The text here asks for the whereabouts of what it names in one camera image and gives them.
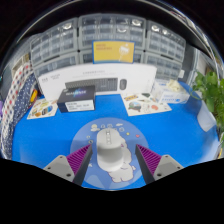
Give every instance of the poster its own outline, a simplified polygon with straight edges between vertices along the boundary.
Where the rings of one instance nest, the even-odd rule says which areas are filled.
[[[57,100],[39,99],[33,105],[27,119],[52,117],[58,109]]]
[[[122,94],[128,116],[162,113],[172,109],[167,103],[157,103],[151,94]]]

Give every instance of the blue table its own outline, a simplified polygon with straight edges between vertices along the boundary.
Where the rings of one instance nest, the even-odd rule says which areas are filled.
[[[12,160],[42,169],[58,155],[70,154],[72,140],[80,128],[107,117],[132,123],[145,136],[151,150],[160,155],[169,154],[184,167],[214,159],[218,135],[216,127],[204,132],[199,126],[197,114],[201,101],[190,97],[186,104],[170,104],[170,107],[169,112],[129,117],[120,95],[105,95],[96,96],[95,111],[57,110],[54,117],[27,120],[29,110],[15,128]]]

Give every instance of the white mouse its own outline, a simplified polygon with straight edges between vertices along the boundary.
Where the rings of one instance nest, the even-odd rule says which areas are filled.
[[[120,169],[123,165],[123,152],[121,137],[118,131],[105,128],[97,134],[97,163],[107,172]]]

